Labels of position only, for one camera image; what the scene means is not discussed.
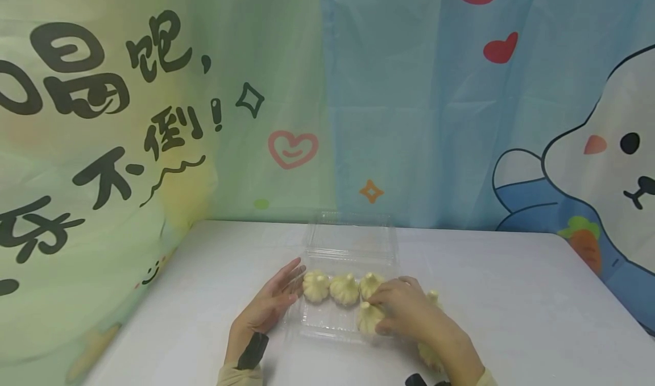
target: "blue curtain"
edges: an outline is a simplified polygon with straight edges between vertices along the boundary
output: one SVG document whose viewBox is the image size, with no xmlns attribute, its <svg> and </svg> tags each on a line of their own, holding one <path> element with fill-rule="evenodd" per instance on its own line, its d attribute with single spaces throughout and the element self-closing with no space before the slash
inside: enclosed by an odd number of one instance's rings
<svg viewBox="0 0 655 386">
<path fill-rule="evenodd" d="M 341 210 L 559 234 L 655 329 L 655 0 L 322 6 Z"/>
</svg>

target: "black wristband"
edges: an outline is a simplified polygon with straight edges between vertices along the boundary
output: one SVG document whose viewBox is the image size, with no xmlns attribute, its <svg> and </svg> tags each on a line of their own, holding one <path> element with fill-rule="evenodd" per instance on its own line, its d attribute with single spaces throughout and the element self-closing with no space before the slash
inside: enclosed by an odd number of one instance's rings
<svg viewBox="0 0 655 386">
<path fill-rule="evenodd" d="M 260 333 L 254 333 L 247 344 L 246 350 L 242 353 L 237 364 L 237 370 L 254 369 L 257 367 L 264 351 L 268 346 L 268 336 Z"/>
</svg>

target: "finger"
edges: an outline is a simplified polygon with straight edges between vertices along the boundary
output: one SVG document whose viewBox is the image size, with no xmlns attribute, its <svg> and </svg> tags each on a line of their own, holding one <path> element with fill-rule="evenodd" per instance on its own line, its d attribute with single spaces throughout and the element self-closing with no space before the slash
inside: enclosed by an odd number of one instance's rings
<svg viewBox="0 0 655 386">
<path fill-rule="evenodd" d="M 410 287 L 416 288 L 417 290 L 423 292 L 423 288 L 421 288 L 421 284 L 418 283 L 418 280 L 414 277 L 399 277 L 398 278 L 400 281 L 409 284 Z"/>
<path fill-rule="evenodd" d="M 368 297 L 366 301 L 371 305 L 386 304 L 389 302 L 389 296 L 391 296 L 391 291 L 380 292 L 380 288 L 378 288 L 375 294 Z"/>
<path fill-rule="evenodd" d="M 307 269 L 306 266 L 301 265 L 296 269 L 294 269 L 293 271 L 291 271 L 289 275 L 287 275 L 287 277 L 283 280 L 283 282 L 280 283 L 280 288 L 287 287 L 290 283 L 293 282 L 294 279 L 298 278 L 300 275 L 305 273 L 306 269 Z"/>
<path fill-rule="evenodd" d="M 302 278 L 298 277 L 291 281 L 286 287 L 284 287 L 283 294 L 296 294 L 300 297 L 302 295 Z"/>
<path fill-rule="evenodd" d="M 283 266 L 283 268 L 279 270 L 277 274 L 273 275 L 273 278 L 268 280 L 268 282 L 264 285 L 260 293 L 267 292 L 270 294 L 275 290 L 277 290 L 278 288 L 281 288 L 280 283 L 282 283 L 284 279 L 287 277 L 287 275 L 289 275 L 289 273 L 293 271 L 299 264 L 300 264 L 300 257 L 289 262 L 289 264 Z"/>
<path fill-rule="evenodd" d="M 401 285 L 406 285 L 406 284 L 401 282 L 399 279 L 392 279 L 391 281 L 387 281 L 386 283 L 380 284 L 376 292 L 391 291 L 395 288 L 398 288 Z"/>
<path fill-rule="evenodd" d="M 391 319 L 384 318 L 375 325 L 375 332 L 379 335 L 389 335 L 395 331 L 395 327 L 396 325 Z"/>
</svg>

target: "smiley face drawing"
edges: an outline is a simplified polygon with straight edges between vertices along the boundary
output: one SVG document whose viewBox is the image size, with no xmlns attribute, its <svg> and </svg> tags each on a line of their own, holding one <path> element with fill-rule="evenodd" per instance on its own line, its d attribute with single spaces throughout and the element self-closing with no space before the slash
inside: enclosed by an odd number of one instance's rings
<svg viewBox="0 0 655 386">
<path fill-rule="evenodd" d="M 148 272 L 146 273 L 146 276 L 143 278 L 143 280 L 141 282 L 138 282 L 136 284 L 136 286 L 134 286 L 134 289 L 137 289 L 137 288 L 141 287 L 142 285 L 147 285 L 147 284 L 151 283 L 152 281 L 154 281 L 154 279 L 157 277 L 157 275 L 159 275 L 159 272 L 168 263 L 168 260 L 169 260 L 169 258 L 171 258 L 172 255 L 173 255 L 172 252 L 170 254 L 168 254 L 168 255 L 164 255 L 162 258 L 160 258 L 159 260 L 157 260 L 155 262 L 155 265 L 148 268 Z"/>
</svg>

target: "pink heart outline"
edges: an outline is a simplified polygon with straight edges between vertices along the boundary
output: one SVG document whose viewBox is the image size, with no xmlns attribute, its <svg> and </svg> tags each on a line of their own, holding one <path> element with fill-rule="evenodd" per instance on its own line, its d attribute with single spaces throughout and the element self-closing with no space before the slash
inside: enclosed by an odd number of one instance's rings
<svg viewBox="0 0 655 386">
<path fill-rule="evenodd" d="M 275 141 L 280 137 L 284 137 L 285 139 L 287 139 L 289 141 L 289 146 L 291 148 L 296 147 L 303 140 L 309 140 L 310 142 L 312 142 L 312 148 L 311 150 L 309 150 L 309 153 L 307 153 L 304 157 L 301 157 L 296 161 L 286 163 L 283 160 L 283 158 L 280 157 L 280 154 L 277 153 L 277 150 L 275 150 Z M 314 158 L 316 152 L 318 152 L 318 137 L 316 137 L 316 135 L 313 135 L 312 133 L 302 133 L 302 135 L 294 136 L 292 132 L 285 131 L 285 130 L 277 130 L 271 133 L 271 136 L 268 136 L 268 152 L 271 153 L 271 156 L 273 157 L 275 162 L 280 165 L 280 167 L 282 167 L 285 170 L 290 170 L 293 169 L 294 167 L 302 166 L 303 164 Z"/>
</svg>

